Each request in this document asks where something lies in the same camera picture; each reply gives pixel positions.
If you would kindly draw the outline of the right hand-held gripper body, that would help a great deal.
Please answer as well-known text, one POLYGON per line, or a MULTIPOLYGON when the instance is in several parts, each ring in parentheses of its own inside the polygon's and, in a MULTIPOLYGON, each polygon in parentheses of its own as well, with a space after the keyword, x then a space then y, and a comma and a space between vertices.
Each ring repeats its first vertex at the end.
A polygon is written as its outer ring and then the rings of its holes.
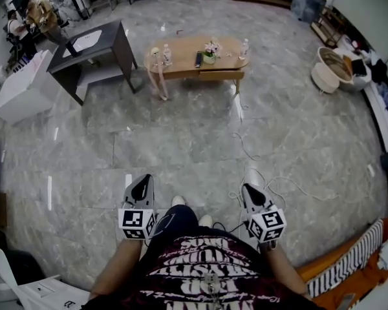
POLYGON ((269 209, 253 214, 248 224, 248 232, 259 243, 276 241, 286 229, 285 214, 272 205, 269 209))

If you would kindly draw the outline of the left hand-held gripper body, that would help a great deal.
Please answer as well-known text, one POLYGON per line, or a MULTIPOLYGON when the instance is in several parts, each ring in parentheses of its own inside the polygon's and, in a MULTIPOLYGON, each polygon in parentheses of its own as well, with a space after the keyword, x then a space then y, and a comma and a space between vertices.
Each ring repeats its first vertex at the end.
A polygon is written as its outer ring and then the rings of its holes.
POLYGON ((156 211, 126 202, 118 210, 118 226, 126 240, 149 240, 156 226, 156 211))

